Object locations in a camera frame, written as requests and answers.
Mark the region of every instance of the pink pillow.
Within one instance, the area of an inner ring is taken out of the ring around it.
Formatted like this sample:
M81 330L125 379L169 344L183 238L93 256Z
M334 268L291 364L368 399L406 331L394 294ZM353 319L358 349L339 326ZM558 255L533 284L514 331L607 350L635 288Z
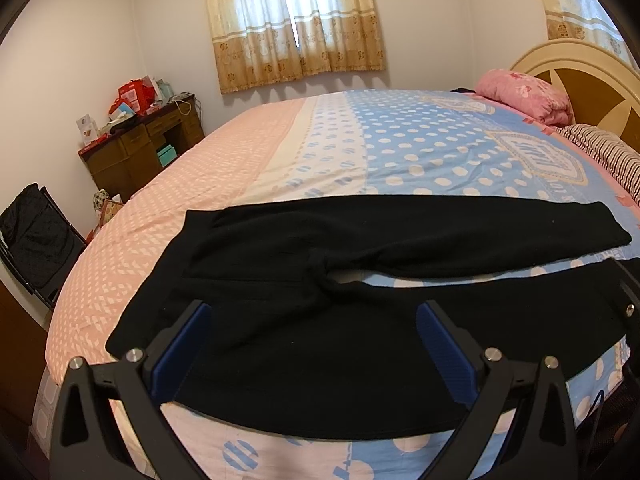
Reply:
M568 126L574 122L569 96L527 74L489 70L478 83L476 94L509 105L547 126Z

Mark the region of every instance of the striped pillow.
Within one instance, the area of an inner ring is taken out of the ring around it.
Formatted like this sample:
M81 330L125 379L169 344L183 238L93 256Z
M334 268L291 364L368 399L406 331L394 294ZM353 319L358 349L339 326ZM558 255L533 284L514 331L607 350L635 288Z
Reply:
M610 132L572 124L558 132L580 147L615 178L640 205L640 155L622 139Z

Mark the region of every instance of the floral curtain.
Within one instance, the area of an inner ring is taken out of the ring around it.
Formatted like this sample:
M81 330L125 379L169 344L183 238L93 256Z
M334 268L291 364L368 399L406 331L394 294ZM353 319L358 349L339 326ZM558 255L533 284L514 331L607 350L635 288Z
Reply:
M543 0L548 38L576 38L609 50L638 70L616 25L598 0Z
M207 0L221 93L303 77L286 0Z
M225 94L321 72L384 70L373 0L206 0Z
M289 0L305 75L384 70L373 0Z

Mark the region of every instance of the bed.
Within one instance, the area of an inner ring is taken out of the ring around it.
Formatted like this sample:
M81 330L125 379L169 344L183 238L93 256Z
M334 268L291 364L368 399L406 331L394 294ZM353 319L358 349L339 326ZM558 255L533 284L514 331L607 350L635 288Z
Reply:
M575 40L533 49L514 66L565 88L578 122L600 125L640 146L640 78L606 51ZM548 128L478 96L434 91L363 90L263 105L238 116L187 152L130 200L89 245L62 291L47 341L34 425L46 442L69 360L111 359L104 349L120 314L187 209L348 194L509 196L603 202L631 233L630 245L575 260L466 282L536 276L611 256L640 256L640 207L594 160ZM450 283L352 273L342 280L379 286ZM575 421L599 390L622 380L629 350L619 341L568 383ZM116 420L134 462L153 474L122 407ZM162 412L210 478L415 480L450 432L396 440L326 442L230 426L177 404ZM505 413L474 472L492 465L513 412Z

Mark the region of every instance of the white wall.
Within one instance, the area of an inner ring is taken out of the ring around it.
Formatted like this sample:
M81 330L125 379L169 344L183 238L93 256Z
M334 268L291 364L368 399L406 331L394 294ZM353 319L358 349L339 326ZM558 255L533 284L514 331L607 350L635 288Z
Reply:
M0 210L37 182L88 234L96 187L76 120L100 127L117 89L144 74L130 0L32 0L0 45ZM1 264L0 279L42 324L46 307Z
M134 0L149 75L202 101L211 132L242 111L282 99L358 88L445 89L472 83L466 0L375 0L388 70L321 74L295 83L220 95L204 0Z
M492 68L510 68L547 40L542 0L468 0L474 38L473 84Z

